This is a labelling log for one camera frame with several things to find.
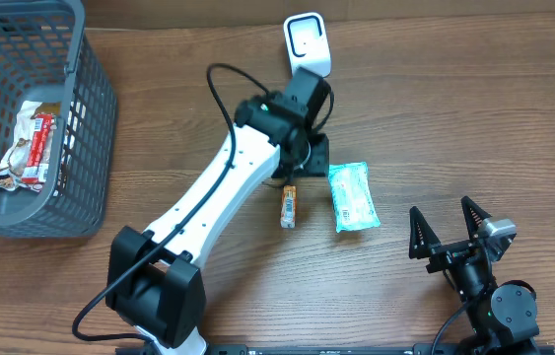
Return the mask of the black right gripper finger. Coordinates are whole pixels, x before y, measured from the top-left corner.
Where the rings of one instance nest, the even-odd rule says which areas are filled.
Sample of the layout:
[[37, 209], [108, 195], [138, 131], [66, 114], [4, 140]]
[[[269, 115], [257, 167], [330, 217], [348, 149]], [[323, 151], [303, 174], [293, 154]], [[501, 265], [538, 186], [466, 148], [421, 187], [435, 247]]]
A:
[[409, 217], [409, 257], [411, 259], [431, 257], [441, 246], [439, 238], [417, 206], [409, 210]]
[[485, 219], [491, 217], [491, 214], [483, 210], [469, 196], [463, 196], [460, 199], [465, 225], [468, 236], [473, 239], [486, 239], [487, 234], [481, 230], [482, 223]]

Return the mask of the small orange white packet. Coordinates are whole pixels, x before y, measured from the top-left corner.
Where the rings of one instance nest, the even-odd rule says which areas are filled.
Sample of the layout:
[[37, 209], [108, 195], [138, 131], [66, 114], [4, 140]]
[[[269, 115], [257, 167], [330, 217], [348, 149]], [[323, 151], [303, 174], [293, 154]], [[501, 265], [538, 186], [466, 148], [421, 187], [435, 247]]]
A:
[[296, 226], [297, 190], [293, 185], [283, 187], [280, 224], [282, 228], [294, 229]]

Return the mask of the teal orange snack packet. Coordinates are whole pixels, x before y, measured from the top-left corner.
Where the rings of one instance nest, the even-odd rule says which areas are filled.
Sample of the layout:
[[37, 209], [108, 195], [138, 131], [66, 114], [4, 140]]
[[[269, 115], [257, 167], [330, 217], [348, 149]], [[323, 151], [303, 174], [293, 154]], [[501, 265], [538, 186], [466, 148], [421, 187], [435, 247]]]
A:
[[381, 225], [370, 193], [366, 162], [329, 166], [328, 182], [336, 232], [353, 232]]

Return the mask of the red white snack bar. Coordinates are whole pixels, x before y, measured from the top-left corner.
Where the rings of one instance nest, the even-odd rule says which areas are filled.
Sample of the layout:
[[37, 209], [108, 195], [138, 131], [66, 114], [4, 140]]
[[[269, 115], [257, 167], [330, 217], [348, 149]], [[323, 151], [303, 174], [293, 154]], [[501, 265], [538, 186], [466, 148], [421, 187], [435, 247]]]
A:
[[51, 113], [38, 113], [35, 115], [35, 126], [32, 136], [32, 147], [21, 176], [22, 183], [35, 185], [46, 182], [46, 173], [50, 159], [50, 152], [46, 148], [49, 135], [54, 130], [54, 115]]

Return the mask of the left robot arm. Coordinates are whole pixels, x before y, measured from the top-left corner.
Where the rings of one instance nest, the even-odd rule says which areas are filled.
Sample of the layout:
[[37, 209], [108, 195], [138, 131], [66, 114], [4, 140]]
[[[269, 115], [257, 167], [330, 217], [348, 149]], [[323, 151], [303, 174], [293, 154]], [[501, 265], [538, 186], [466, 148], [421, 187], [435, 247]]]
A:
[[315, 119], [333, 103], [330, 84], [300, 68], [282, 92], [241, 102], [209, 166], [164, 215], [112, 241], [105, 303], [135, 327], [138, 354], [204, 354], [201, 271], [217, 239], [268, 178], [324, 178], [329, 142]]

